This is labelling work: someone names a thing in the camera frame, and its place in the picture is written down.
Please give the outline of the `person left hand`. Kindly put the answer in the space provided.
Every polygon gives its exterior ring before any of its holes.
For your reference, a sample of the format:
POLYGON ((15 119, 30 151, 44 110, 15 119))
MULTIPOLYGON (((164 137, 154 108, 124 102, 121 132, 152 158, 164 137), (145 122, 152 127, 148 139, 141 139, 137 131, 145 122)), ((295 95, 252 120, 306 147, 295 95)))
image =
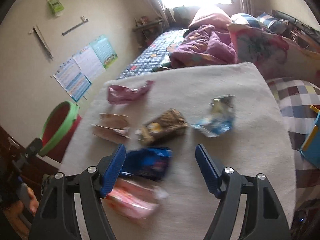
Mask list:
POLYGON ((26 184, 22 183, 17 190, 18 201, 14 202, 10 208, 11 221, 15 229, 24 235, 29 233, 27 224, 21 219, 24 208, 34 217, 39 207, 34 191, 26 184))

